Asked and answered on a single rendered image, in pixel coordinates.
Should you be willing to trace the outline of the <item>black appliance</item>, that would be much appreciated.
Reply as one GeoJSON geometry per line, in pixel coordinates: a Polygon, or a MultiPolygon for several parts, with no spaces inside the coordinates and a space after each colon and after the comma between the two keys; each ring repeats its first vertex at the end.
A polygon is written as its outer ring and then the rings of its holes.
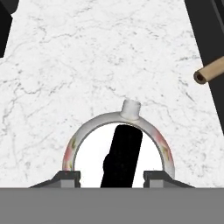
{"type": "Polygon", "coordinates": [[[0,0],[0,58],[2,58],[5,53],[11,30],[11,15],[16,12],[18,3],[19,0],[0,0]]]}

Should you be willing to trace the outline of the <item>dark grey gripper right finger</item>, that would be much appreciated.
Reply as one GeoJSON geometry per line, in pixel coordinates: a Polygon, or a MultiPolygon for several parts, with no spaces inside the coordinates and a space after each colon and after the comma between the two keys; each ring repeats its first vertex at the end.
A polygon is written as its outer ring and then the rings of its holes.
{"type": "Polygon", "coordinates": [[[144,188],[192,188],[191,185],[175,180],[165,171],[144,171],[143,179],[144,188]]]}

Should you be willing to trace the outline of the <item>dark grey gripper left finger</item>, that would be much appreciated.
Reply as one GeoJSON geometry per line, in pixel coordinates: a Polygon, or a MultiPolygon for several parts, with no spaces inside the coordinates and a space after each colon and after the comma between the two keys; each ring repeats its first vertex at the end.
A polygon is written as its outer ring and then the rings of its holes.
{"type": "Polygon", "coordinates": [[[80,171],[58,171],[52,179],[36,184],[35,188],[80,188],[80,171]]]}

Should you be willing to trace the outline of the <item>black hob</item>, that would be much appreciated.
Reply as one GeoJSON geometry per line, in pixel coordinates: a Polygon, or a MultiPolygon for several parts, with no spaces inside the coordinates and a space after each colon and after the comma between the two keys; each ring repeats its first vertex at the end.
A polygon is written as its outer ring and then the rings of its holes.
{"type": "MultiPolygon", "coordinates": [[[[224,0],[184,0],[203,67],[224,56],[224,0]]],[[[224,135],[224,73],[207,82],[224,135]]]]}

